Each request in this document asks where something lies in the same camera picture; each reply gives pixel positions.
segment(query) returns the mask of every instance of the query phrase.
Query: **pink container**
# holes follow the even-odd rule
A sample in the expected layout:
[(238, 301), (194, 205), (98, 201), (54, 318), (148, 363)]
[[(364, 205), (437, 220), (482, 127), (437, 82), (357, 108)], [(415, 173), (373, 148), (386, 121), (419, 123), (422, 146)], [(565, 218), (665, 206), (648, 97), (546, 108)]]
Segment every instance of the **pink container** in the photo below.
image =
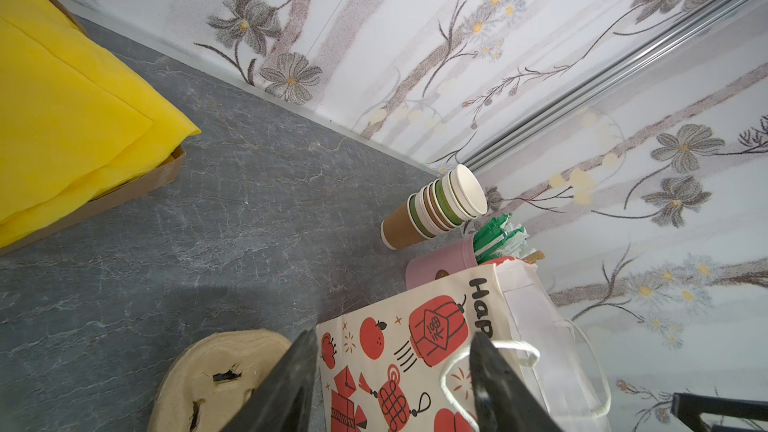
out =
[(411, 260), (406, 267), (408, 290), (449, 274), (476, 267), (478, 263), (475, 259), (475, 248), (472, 245), (473, 239), (474, 235), (468, 235), (430, 254)]

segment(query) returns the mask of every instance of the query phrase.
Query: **gray marble countertop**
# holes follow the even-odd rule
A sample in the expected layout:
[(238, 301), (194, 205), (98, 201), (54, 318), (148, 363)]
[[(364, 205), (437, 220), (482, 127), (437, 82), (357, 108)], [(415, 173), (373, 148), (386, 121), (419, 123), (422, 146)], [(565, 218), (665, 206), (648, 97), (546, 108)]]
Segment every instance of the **gray marble countertop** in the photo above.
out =
[(404, 291), (408, 260), (440, 242), (379, 237), (427, 172), (83, 23), (203, 133), (169, 186), (0, 257), (0, 430), (146, 430), (195, 341), (293, 340)]

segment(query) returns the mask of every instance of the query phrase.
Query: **wall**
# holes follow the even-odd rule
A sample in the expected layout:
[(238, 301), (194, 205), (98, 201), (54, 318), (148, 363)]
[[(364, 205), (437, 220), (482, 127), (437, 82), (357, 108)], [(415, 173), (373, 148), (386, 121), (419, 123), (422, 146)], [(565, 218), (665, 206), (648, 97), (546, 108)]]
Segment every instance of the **wall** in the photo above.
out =
[(596, 347), (613, 430), (688, 430), (675, 391), (768, 397), (768, 1), (718, 27), (479, 174)]
[(76, 1), (439, 170), (706, 0)]

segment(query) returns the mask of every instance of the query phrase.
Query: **yellow cloth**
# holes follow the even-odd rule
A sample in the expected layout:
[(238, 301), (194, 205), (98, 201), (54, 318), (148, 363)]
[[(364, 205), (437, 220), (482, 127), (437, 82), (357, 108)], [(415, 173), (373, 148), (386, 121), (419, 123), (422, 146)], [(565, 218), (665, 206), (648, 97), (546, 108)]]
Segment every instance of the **yellow cloth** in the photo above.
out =
[(48, 0), (0, 0), (0, 247), (200, 130)]

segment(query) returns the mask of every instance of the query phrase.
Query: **paper bag handle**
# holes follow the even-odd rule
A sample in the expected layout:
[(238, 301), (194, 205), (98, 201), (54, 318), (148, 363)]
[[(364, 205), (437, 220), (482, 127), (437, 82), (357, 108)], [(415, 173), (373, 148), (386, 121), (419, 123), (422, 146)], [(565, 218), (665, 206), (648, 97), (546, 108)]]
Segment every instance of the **paper bag handle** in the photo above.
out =
[(608, 377), (605, 375), (605, 369), (603, 369), (603, 365), (600, 363), (600, 360), (598, 360), (598, 356), (592, 348), (592, 343), (589, 341), (589, 338), (587, 338), (587, 335), (584, 333), (584, 331), (582, 331), (578, 325), (574, 324), (573, 321), (569, 321), (568, 319), (564, 318), (562, 321), (555, 323), (558, 325), (563, 325), (564, 327), (571, 327), (573, 330), (579, 332), (579, 335), (581, 335), (581, 338), (587, 344), (587, 348), (589, 349), (590, 354), (592, 354), (592, 359), (594, 359), (594, 362), (598, 366), (600, 379), (603, 382), (603, 390), (605, 390), (605, 402), (601, 404), (600, 407), (592, 409), (592, 417), (600, 418), (607, 415), (608, 411), (610, 410), (610, 385), (608, 384)]
[[(516, 350), (525, 350), (533, 357), (529, 357), (528, 359), (525, 359), (525, 362), (521, 362), (521, 365), (523, 367), (533, 367), (536, 365), (540, 357), (542, 356), (538, 349), (534, 347), (533, 345), (530, 345), (528, 342), (523, 341), (492, 341), (491, 342), (494, 347), (496, 348), (510, 348), (510, 349), (516, 349)], [(446, 396), (446, 399), (448, 399), (448, 402), (450, 405), (452, 405), (457, 412), (460, 413), (462, 417), (464, 417), (464, 420), (466, 420), (470, 426), (474, 429), (475, 432), (480, 431), (480, 427), (478, 426), (478, 423), (475, 421), (475, 418), (472, 417), (472, 415), (467, 412), (467, 410), (456, 400), (455, 397), (453, 397), (453, 393), (448, 389), (448, 386), (446, 385), (446, 376), (450, 372), (450, 370), (453, 368), (454, 365), (459, 360), (462, 360), (464, 357), (469, 355), (469, 347), (460, 348), (459, 350), (456, 350), (456, 353), (450, 357), (448, 362), (446, 362), (445, 367), (442, 368), (442, 372), (440, 373), (440, 389)]]

